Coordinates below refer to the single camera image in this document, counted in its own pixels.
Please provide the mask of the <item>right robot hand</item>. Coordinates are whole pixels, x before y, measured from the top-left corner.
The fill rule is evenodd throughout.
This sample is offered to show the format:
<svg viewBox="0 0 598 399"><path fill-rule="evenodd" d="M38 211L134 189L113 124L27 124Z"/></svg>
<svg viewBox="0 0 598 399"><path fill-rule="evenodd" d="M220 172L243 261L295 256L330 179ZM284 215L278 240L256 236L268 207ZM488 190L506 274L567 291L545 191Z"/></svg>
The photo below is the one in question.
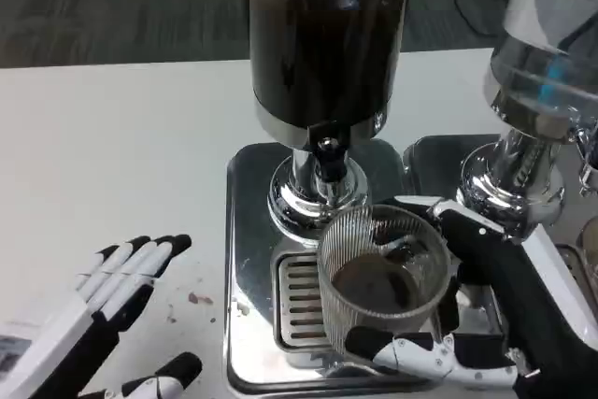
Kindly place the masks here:
<svg viewBox="0 0 598 399"><path fill-rule="evenodd" d="M519 398L596 397L597 319L542 226L519 239L453 200L396 196L345 211L340 228L363 248L389 250L391 233L376 222L388 214L398 216L401 231L429 235L491 287L506 319L507 350L499 354L495 338L484 335L448 335L424 347L423 334L361 325L348 332L351 354L419 378L510 388Z"/></svg>

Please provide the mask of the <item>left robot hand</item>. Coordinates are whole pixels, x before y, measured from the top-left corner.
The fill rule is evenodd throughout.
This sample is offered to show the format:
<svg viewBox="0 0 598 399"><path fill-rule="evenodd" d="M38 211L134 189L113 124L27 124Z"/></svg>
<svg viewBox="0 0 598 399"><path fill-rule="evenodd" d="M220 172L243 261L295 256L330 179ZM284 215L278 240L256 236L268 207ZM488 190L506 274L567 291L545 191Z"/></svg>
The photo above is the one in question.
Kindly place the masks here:
<svg viewBox="0 0 598 399"><path fill-rule="evenodd" d="M145 310L189 235L140 235L101 249L63 296L1 325L4 398L82 398Z"/></svg>

